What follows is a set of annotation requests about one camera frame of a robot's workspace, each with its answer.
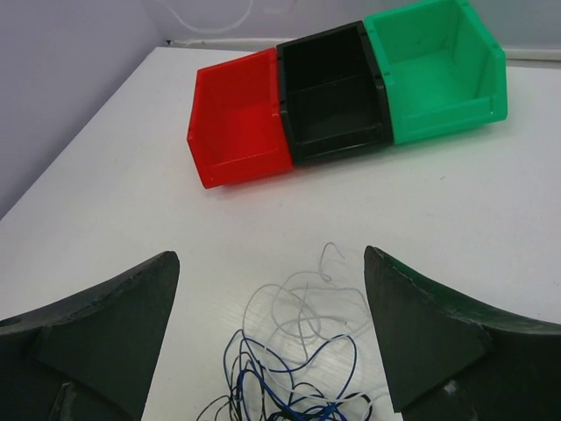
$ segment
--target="white wall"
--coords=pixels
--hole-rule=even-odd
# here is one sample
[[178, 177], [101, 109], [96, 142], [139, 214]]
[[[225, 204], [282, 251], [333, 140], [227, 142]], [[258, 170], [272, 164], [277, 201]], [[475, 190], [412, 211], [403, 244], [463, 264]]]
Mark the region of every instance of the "white wall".
[[162, 40], [139, 0], [0, 2], [0, 218]]
[[[142, 0], [149, 15], [169, 39], [295, 38], [341, 25], [411, 0]], [[159, 2], [167, 2], [188, 24], [201, 28], [227, 26], [244, 15], [237, 29], [200, 34], [181, 26]], [[505, 47], [561, 49], [561, 1], [471, 0], [485, 24]], [[285, 13], [268, 9], [289, 7]]]

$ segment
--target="table surface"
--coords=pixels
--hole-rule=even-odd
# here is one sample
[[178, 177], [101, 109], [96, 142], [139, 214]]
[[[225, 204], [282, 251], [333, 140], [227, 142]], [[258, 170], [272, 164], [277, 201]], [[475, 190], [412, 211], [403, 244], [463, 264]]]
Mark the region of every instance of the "table surface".
[[222, 352], [247, 299], [316, 268], [328, 241], [351, 256], [358, 288], [372, 245], [561, 323], [560, 71], [509, 68], [505, 122], [207, 191], [185, 142], [196, 70], [242, 55], [146, 58], [0, 221], [0, 320], [175, 250], [181, 279], [144, 420], [195, 419], [223, 394]]

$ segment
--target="wire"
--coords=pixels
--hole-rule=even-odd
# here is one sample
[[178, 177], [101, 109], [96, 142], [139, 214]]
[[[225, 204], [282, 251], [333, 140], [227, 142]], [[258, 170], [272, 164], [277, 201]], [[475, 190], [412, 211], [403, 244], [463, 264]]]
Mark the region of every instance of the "wire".
[[[366, 332], [368, 327], [373, 332], [372, 319], [367, 301], [360, 290], [337, 286], [333, 278], [324, 273], [323, 264], [329, 247], [333, 247], [339, 257], [344, 259], [335, 244], [327, 243], [323, 248], [317, 271], [298, 272], [289, 276], [281, 285], [267, 284], [251, 295], [244, 309], [242, 327], [232, 335], [224, 349], [224, 378], [230, 392], [210, 403], [197, 420], [222, 400], [224, 402], [214, 413], [215, 421], [225, 408], [228, 408], [230, 420], [233, 421], [256, 420], [257, 418], [252, 417], [252, 414], [259, 414], [259, 421], [356, 421], [357, 419], [367, 421], [372, 419], [373, 403], [387, 395], [387, 392], [383, 390], [386, 386], [377, 385], [368, 392], [349, 393], [348, 391], [359, 364], [355, 338], [358, 338], [362, 332]], [[304, 285], [288, 287], [288, 284], [296, 277], [304, 275], [312, 275], [311, 279], [314, 279], [313, 276], [315, 276], [315, 282], [319, 281], [320, 284], [315, 285], [313, 282], [306, 281]], [[256, 296], [265, 289], [274, 289], [269, 314], [275, 328], [266, 341], [262, 342], [249, 334], [246, 319]], [[297, 315], [294, 318], [282, 322], [275, 313], [279, 307], [277, 301], [280, 300], [281, 292], [291, 300], [297, 309]], [[360, 308], [364, 312], [364, 315], [360, 316], [359, 326], [351, 326], [347, 318], [320, 313], [309, 300], [314, 292], [358, 294], [361, 298], [359, 300]], [[324, 332], [326, 324], [328, 327], [335, 324], [343, 332], [334, 335], [326, 334]], [[281, 344], [286, 344], [289, 340], [294, 341], [303, 351], [303, 359], [288, 358], [275, 351], [273, 339], [278, 335], [282, 335]], [[325, 375], [329, 375], [330, 368], [319, 366], [317, 359], [336, 342], [348, 343], [352, 350], [352, 362], [348, 373], [344, 375], [342, 384], [338, 386], [337, 380], [334, 377], [330, 378], [330, 387], [337, 392], [333, 396], [327, 396], [309, 380], [297, 381], [297, 377], [307, 376], [312, 368], [321, 368], [325, 370]], [[236, 351], [232, 361], [230, 356], [234, 349]], [[378, 392], [375, 397], [370, 396], [375, 392]], [[349, 416], [345, 415], [347, 406], [349, 402], [357, 400], [364, 401], [366, 409], [360, 418], [357, 418], [358, 414], [348, 418]], [[248, 403], [257, 402], [260, 405], [258, 408], [250, 408], [248, 405]]]
[[244, 13], [244, 16], [242, 16], [240, 19], [238, 19], [236, 22], [234, 22], [231, 25], [225, 26], [223, 28], [197, 28], [196, 26], [192, 26], [190, 24], [188, 24], [187, 22], [185, 22], [181, 16], [179, 16], [177, 14], [177, 12], [165, 1], [165, 0], [155, 0], [156, 3], [161, 4], [162, 6], [164, 6], [167, 11], [169, 11], [174, 18], [185, 28], [187, 28], [188, 30], [195, 32], [195, 33], [201, 33], [201, 34], [220, 34], [220, 33], [225, 33], [228, 31], [231, 31], [233, 29], [238, 28], [239, 26], [241, 26], [246, 20], [247, 18], [249, 18], [250, 13], [252, 12], [252, 7], [253, 7], [253, 1], [254, 0], [249, 0], [249, 3], [247, 5], [247, 9]]

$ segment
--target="plastic bin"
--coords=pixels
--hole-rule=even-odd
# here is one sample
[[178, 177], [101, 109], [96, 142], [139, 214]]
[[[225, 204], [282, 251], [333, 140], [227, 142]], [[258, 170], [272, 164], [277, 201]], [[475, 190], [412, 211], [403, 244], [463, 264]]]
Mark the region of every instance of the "plastic bin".
[[277, 75], [274, 48], [199, 70], [187, 141], [206, 189], [293, 168]]
[[393, 143], [386, 89], [364, 24], [277, 46], [280, 112], [295, 165]]
[[429, 0], [366, 18], [395, 143], [506, 118], [505, 54], [465, 0]]

